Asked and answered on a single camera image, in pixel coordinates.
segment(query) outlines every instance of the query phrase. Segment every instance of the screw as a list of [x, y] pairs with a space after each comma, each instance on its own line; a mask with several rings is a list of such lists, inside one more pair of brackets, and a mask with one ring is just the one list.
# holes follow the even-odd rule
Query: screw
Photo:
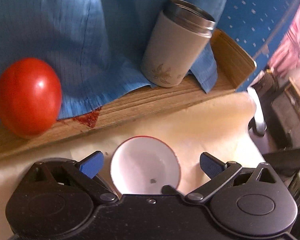
[[189, 193], [186, 197], [193, 202], [203, 200], [203, 196], [200, 193]]
[[147, 201], [148, 201], [149, 204], [156, 204], [157, 203], [157, 201], [155, 199], [152, 199], [152, 198], [148, 198]]
[[117, 196], [113, 193], [103, 193], [100, 195], [100, 199], [103, 201], [114, 201], [117, 198]]

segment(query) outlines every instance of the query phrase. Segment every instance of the blue cloth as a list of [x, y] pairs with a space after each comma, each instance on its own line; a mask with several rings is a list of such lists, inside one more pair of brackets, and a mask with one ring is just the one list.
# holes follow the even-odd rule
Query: blue cloth
[[[187, 0], [219, 19], [226, 0]], [[37, 57], [63, 90], [59, 118], [90, 112], [152, 85], [139, 64], [164, 0], [0, 0], [0, 75]], [[208, 92], [217, 80], [208, 45], [191, 68]]]
[[244, 91], [266, 67], [298, 10], [300, 0], [228, 0], [218, 28], [233, 38], [256, 63], [256, 71], [237, 91]]

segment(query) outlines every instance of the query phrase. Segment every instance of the wooden board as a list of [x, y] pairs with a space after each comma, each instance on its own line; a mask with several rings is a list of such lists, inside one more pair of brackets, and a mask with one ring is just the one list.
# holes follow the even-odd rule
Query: wooden board
[[59, 121], [46, 133], [31, 140], [13, 135], [0, 124], [0, 159], [91, 130], [120, 125], [148, 114], [176, 111], [234, 92], [255, 70], [256, 63], [220, 30], [214, 31], [210, 41], [218, 64], [218, 80], [208, 94], [194, 76], [189, 75], [176, 87], [140, 88], [89, 114]]
[[232, 93], [234, 88], [225, 74], [219, 70], [218, 75], [217, 84], [208, 94], [201, 89], [193, 76], [187, 76], [179, 86], [174, 88], [140, 88], [93, 113], [59, 121], [46, 133], [31, 140], [15, 136], [0, 124], [0, 159], [46, 143], [80, 135], [89, 130], [100, 129], [112, 124], [119, 125], [158, 111], [179, 110]]

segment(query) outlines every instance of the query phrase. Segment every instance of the bowl rim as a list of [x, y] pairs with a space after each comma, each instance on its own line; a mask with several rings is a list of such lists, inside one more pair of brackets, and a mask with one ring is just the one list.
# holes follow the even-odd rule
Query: bowl rim
[[165, 145], [171, 150], [171, 152], [173, 153], [173, 155], [175, 156], [175, 158], [176, 158], [176, 160], [177, 160], [177, 163], [178, 163], [178, 169], [179, 169], [179, 180], [178, 180], [177, 187], [175, 188], [175, 189], [177, 190], [178, 187], [180, 186], [180, 183], [181, 183], [181, 165], [180, 165], [180, 161], [179, 161], [178, 156], [176, 155], [176, 153], [174, 152], [174, 150], [173, 150], [168, 144], [166, 144], [164, 141], [162, 141], [162, 140], [160, 140], [160, 139], [158, 139], [158, 138], [156, 138], [156, 137], [149, 136], [149, 135], [137, 135], [137, 136], [133, 136], [133, 137], [131, 137], [131, 138], [128, 138], [128, 139], [126, 139], [125, 141], [123, 141], [122, 143], [120, 143], [120, 144], [118, 145], [118, 147], [115, 149], [115, 151], [114, 151], [114, 153], [113, 153], [113, 155], [112, 155], [112, 157], [111, 157], [111, 162], [110, 162], [110, 177], [111, 177], [112, 183], [113, 183], [114, 187], [116, 188], [116, 190], [117, 190], [118, 192], [120, 192], [120, 194], [124, 195], [124, 194], [117, 188], [116, 184], [114, 183], [113, 177], [112, 177], [112, 172], [111, 172], [111, 170], [112, 170], [112, 163], [113, 163], [114, 155], [117, 153], [117, 151], [118, 151], [119, 147], [121, 147], [121, 145], [123, 145], [124, 143], [126, 143], [126, 142], [128, 142], [128, 141], [130, 141], [130, 140], [132, 140], [132, 139], [140, 138], [140, 137], [155, 139], [155, 140], [157, 140], [157, 141], [159, 141], [159, 142], [165, 144]]

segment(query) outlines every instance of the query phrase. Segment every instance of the tomato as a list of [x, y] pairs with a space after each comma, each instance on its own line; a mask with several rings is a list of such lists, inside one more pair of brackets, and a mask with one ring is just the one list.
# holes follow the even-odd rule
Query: tomato
[[61, 84], [53, 69], [37, 58], [24, 58], [0, 76], [0, 120], [13, 133], [31, 138], [57, 120]]

